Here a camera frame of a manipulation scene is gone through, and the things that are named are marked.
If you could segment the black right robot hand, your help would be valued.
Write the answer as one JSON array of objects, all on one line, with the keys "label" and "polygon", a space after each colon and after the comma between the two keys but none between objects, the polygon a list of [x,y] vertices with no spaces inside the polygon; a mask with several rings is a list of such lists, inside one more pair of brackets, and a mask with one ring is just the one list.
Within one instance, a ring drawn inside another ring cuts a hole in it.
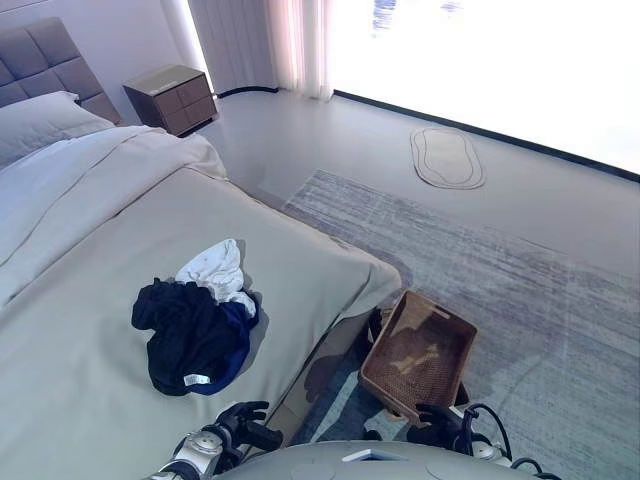
[{"label": "black right robot hand", "polygon": [[466,435],[463,433],[462,419],[450,409],[418,403],[421,426],[413,425],[406,433],[409,443],[433,446],[468,453]]}]

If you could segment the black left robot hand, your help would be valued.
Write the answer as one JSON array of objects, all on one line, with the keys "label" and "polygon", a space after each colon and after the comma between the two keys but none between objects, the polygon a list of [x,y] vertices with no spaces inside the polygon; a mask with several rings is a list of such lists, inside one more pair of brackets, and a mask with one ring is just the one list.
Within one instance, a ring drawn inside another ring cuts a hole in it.
[{"label": "black left robot hand", "polygon": [[230,445],[237,449],[242,445],[271,452],[279,449],[284,440],[280,430],[272,430],[262,424],[267,417],[267,401],[237,402],[220,413],[215,423],[230,435]]}]

